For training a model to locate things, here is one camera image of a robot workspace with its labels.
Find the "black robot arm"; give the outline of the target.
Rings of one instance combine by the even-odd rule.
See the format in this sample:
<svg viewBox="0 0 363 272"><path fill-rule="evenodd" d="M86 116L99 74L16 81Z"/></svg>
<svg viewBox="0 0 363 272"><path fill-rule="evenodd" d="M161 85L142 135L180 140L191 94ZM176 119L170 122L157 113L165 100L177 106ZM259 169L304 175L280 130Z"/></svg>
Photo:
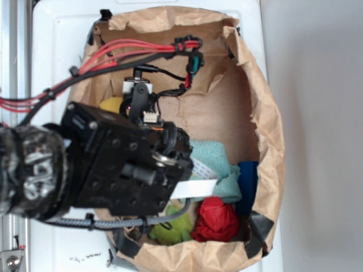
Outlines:
<svg viewBox="0 0 363 272"><path fill-rule="evenodd" d="M59 125L1 128L1 214L54 221L70 208L161 212L192 173L188 135L81 103Z"/></svg>

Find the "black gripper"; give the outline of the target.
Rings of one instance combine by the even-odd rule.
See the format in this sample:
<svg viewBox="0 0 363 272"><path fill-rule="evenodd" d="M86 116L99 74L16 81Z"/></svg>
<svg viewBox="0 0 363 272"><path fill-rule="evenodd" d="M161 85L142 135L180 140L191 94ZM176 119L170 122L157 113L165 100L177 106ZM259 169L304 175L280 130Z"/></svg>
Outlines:
<svg viewBox="0 0 363 272"><path fill-rule="evenodd" d="M61 127L72 139L72 207L156 215L176 185L191 176L189 136L172 122L160 129L139 127L119 114L72 102Z"/></svg>

